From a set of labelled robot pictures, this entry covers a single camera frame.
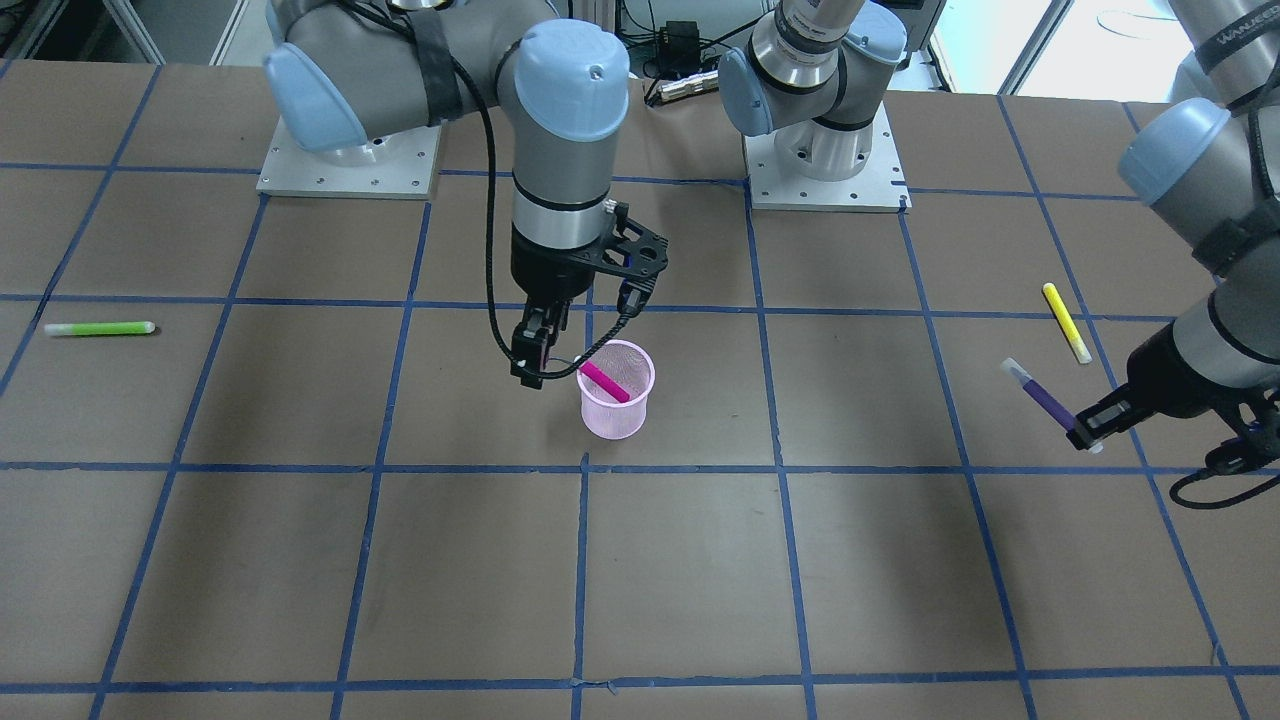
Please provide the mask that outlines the pink marker pen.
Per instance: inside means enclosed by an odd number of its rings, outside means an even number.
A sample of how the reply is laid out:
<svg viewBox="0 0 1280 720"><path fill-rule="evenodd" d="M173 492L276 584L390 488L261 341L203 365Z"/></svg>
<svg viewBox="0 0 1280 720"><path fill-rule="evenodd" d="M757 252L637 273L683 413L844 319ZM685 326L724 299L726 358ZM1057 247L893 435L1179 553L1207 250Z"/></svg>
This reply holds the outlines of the pink marker pen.
<svg viewBox="0 0 1280 720"><path fill-rule="evenodd" d="M579 370L588 379L594 382L602 391L604 391L614 402L626 404L631 401L631 393L617 380L604 373L596 364L584 361Z"/></svg>

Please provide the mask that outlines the yellow marker pen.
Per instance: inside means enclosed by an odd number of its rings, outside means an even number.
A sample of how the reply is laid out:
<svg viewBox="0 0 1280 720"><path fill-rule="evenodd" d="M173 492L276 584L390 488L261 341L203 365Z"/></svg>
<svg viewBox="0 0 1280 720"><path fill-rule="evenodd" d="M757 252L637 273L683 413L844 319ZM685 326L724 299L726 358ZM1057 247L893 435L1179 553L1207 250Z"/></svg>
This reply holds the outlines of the yellow marker pen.
<svg viewBox="0 0 1280 720"><path fill-rule="evenodd" d="M1052 282L1043 283L1041 293L1076 363L1080 365L1092 364L1092 352L1089 351L1056 284Z"/></svg>

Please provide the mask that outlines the green marker pen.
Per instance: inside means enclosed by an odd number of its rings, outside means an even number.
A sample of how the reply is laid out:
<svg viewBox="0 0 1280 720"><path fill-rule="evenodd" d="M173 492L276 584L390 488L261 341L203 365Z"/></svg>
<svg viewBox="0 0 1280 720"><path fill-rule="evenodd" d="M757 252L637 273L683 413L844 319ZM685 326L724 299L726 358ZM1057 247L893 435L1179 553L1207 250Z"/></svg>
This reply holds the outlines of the green marker pen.
<svg viewBox="0 0 1280 720"><path fill-rule="evenodd" d="M44 334L52 338L147 336L156 329L154 322L47 323L42 327Z"/></svg>

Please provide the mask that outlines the pink mesh cup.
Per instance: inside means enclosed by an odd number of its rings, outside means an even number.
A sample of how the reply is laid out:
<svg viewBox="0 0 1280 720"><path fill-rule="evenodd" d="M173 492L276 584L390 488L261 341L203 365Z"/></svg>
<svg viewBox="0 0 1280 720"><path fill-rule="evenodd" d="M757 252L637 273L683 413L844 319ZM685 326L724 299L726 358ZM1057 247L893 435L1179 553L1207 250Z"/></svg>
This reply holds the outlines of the pink mesh cup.
<svg viewBox="0 0 1280 720"><path fill-rule="evenodd" d="M646 351L612 340L576 372L585 427L603 439L625 439L646 420L657 372Z"/></svg>

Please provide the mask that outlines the purple marker pen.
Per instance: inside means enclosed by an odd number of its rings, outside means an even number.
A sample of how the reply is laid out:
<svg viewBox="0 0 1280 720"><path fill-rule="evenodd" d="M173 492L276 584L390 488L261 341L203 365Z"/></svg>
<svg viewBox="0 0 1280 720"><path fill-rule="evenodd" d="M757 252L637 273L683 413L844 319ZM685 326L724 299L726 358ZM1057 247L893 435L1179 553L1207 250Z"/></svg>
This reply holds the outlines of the purple marker pen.
<svg viewBox="0 0 1280 720"><path fill-rule="evenodd" d="M1059 402L1033 375L1016 360L1006 357L1000 365L1019 387L1041 406L1065 432L1075 428L1075 416Z"/></svg>

